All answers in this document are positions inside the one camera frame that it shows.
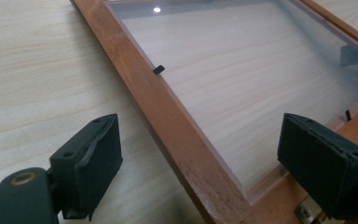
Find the glass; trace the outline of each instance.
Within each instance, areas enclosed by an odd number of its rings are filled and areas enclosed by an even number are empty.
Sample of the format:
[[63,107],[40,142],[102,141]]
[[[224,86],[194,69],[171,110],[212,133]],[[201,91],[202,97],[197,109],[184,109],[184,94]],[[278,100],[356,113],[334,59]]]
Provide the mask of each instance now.
[[246,189],[279,164],[283,113],[328,124],[358,101],[358,51],[289,1],[106,4]]
[[322,7],[333,12],[340,19],[358,30],[358,1],[352,0],[314,0]]

